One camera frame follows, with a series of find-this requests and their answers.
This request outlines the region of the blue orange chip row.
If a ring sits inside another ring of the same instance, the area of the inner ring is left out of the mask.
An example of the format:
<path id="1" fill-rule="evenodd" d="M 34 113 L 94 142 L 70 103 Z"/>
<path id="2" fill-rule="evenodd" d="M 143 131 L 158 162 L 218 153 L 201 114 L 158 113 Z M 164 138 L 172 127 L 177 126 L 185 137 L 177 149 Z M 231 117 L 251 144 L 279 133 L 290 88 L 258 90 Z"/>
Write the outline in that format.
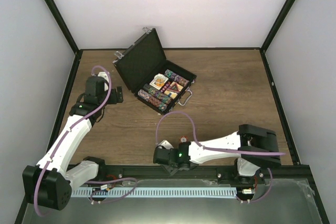
<path id="1" fill-rule="evenodd" d="M 150 95 L 146 91 L 140 89 L 138 91 L 138 96 L 141 97 L 146 102 L 152 104 L 156 108 L 158 108 L 160 111 L 165 111 L 167 109 L 167 104 L 160 101 L 159 99 L 155 98 L 154 96 Z"/>

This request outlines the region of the black poker set case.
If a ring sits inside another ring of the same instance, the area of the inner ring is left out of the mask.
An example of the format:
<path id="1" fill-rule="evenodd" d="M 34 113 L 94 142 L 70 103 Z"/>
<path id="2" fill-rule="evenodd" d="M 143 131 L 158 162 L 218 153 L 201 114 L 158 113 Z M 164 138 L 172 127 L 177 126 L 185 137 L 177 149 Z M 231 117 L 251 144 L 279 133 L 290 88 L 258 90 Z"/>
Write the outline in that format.
<path id="1" fill-rule="evenodd" d="M 185 106 L 188 103 L 193 95 L 191 85 L 195 82 L 196 75 L 167 59 L 155 28 L 144 27 L 143 31 L 144 34 L 123 53 L 115 53 L 117 58 L 113 64 L 127 88 L 139 101 L 166 115 L 177 104 Z M 145 84 L 150 85 L 155 75 L 159 73 L 164 75 L 167 69 L 187 79 L 189 83 L 170 104 L 167 104 L 165 111 L 160 111 L 139 97 L 138 91 L 143 90 Z"/>

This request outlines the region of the orange big blind button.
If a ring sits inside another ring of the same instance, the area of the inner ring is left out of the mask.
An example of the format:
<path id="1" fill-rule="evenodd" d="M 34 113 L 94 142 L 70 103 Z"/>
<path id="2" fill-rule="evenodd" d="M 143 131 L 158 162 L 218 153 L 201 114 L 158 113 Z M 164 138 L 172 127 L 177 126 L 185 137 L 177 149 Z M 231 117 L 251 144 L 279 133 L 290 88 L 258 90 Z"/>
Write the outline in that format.
<path id="1" fill-rule="evenodd" d="M 161 76 L 155 77 L 154 78 L 154 84 L 158 87 L 162 87 L 165 83 L 165 79 L 162 78 Z"/>

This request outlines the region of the red black triangular button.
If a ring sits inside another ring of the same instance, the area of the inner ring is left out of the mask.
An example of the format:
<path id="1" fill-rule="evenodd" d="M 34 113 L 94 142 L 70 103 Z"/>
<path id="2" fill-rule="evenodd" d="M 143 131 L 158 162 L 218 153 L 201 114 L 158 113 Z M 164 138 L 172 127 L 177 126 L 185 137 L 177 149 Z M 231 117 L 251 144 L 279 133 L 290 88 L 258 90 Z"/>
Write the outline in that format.
<path id="1" fill-rule="evenodd" d="M 181 86 L 177 82 L 172 82 L 171 85 L 167 88 L 167 91 L 179 93 L 182 91 L 182 89 L 183 89 L 183 86 Z"/>

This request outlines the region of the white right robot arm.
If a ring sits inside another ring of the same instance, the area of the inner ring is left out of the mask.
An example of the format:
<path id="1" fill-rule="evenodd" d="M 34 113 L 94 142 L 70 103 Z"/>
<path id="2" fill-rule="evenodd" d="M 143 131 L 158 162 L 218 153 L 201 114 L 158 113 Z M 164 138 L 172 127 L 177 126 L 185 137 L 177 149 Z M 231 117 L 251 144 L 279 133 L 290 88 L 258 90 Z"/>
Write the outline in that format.
<path id="1" fill-rule="evenodd" d="M 177 148 L 163 140 L 154 150 L 153 163 L 174 175 L 215 159 L 233 157 L 237 163 L 233 177 L 244 184 L 261 168 L 279 167 L 283 155 L 285 153 L 279 151 L 274 131 L 243 124 L 230 135 L 202 142 L 180 142 Z"/>

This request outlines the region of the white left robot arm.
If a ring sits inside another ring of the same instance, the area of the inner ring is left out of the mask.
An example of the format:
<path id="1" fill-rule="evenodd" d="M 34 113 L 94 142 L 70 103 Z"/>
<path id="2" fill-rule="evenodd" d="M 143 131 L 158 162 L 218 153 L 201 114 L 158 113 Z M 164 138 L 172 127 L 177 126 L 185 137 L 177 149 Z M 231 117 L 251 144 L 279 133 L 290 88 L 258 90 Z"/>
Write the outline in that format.
<path id="1" fill-rule="evenodd" d="M 107 178 L 101 158 L 86 157 L 72 169 L 69 163 L 83 138 L 104 117 L 107 105 L 122 102 L 122 89 L 112 88 L 109 73 L 100 72 L 86 81 L 85 91 L 72 106 L 56 141 L 35 165 L 23 171 L 25 198 L 35 208 L 62 210 L 71 193 L 88 181 L 102 184 Z"/>

